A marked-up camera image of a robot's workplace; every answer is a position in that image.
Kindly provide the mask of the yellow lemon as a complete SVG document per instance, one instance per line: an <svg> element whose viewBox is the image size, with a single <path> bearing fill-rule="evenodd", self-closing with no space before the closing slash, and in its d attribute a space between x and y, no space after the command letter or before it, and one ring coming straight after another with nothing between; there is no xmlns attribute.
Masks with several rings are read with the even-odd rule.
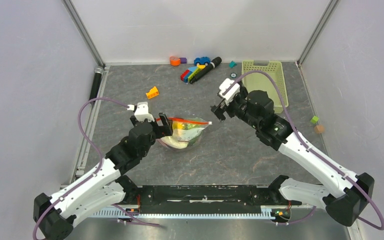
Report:
<svg viewBox="0 0 384 240"><path fill-rule="evenodd" d="M184 121L174 120L172 122L172 129L173 129L173 131L187 130L188 129L188 123L186 123Z"/></svg>

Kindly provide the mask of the white radish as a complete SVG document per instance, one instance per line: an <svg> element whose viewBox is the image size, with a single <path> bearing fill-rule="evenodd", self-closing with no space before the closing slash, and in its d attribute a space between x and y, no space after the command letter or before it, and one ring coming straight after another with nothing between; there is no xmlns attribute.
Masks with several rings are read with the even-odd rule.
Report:
<svg viewBox="0 0 384 240"><path fill-rule="evenodd" d="M178 141L172 136L165 136L158 140L160 144L167 148L172 148L175 150L183 150L191 147L193 144L189 141Z"/></svg>

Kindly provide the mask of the clear zip bag orange zipper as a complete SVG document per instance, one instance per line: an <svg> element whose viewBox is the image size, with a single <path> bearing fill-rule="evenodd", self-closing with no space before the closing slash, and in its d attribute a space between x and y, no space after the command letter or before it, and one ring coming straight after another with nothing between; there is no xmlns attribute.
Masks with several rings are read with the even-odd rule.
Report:
<svg viewBox="0 0 384 240"><path fill-rule="evenodd" d="M187 130L175 130L173 131L172 136L178 141L182 142L191 142L194 145L197 145L199 141L201 140L203 136L203 131L211 126L213 124L212 121L205 121L202 118L195 117L195 118L181 118L181 117L169 117L170 120L173 121L180 121L180 122L186 122L188 123L188 129ZM174 151L183 151L186 149L173 149L166 147L168 149L174 150Z"/></svg>

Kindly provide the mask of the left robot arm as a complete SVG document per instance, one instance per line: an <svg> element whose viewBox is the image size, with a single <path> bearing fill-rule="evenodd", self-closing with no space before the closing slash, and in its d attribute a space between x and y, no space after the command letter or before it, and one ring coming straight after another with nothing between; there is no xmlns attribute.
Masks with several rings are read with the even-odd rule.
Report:
<svg viewBox="0 0 384 240"><path fill-rule="evenodd" d="M133 203L137 190L126 173L148 155L157 139L173 134L172 121L160 113L131 117L133 128L128 136L72 184L48 196L41 193L34 199L32 237L41 231L46 240L64 240L73 229L104 207L124 202Z"/></svg>

